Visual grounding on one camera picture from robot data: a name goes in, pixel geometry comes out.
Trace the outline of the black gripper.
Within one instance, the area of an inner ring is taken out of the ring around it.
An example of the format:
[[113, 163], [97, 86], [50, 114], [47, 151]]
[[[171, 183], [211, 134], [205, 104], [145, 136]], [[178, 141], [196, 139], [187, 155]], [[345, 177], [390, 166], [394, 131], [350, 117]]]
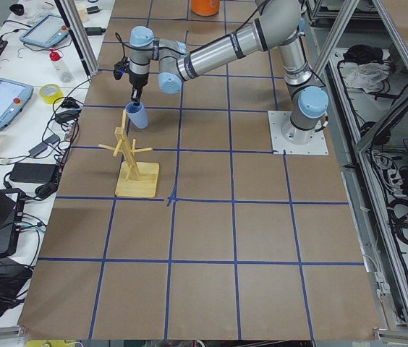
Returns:
[[129, 72], [129, 83], [132, 86], [131, 101], [137, 106], [140, 105], [140, 99], [143, 92], [143, 88], [148, 83], [149, 74], [136, 74], [132, 71]]

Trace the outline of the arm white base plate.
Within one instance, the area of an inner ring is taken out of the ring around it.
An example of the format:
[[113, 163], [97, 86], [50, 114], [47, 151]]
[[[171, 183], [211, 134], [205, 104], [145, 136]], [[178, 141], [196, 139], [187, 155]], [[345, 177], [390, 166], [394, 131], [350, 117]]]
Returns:
[[303, 131], [291, 123], [291, 111], [268, 111], [272, 151], [286, 155], [328, 155], [324, 131], [316, 132], [316, 127]]

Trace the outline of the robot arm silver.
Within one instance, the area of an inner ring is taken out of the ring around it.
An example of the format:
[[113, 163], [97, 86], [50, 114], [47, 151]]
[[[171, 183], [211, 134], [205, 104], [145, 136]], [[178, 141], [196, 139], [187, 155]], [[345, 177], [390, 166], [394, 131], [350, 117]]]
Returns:
[[258, 1], [257, 6], [245, 24], [193, 51], [188, 51], [177, 40], [156, 37], [148, 27], [134, 27], [129, 42], [125, 43], [129, 57], [123, 61], [123, 71], [132, 86], [131, 104], [141, 104], [152, 61], [158, 62], [161, 91], [176, 94], [188, 80], [256, 51], [277, 48], [293, 102], [293, 111], [281, 126], [281, 133], [296, 145], [310, 142], [319, 131], [317, 124], [328, 108], [329, 99], [326, 92], [312, 81], [314, 73], [301, 39], [301, 4], [299, 1], [276, 0]]

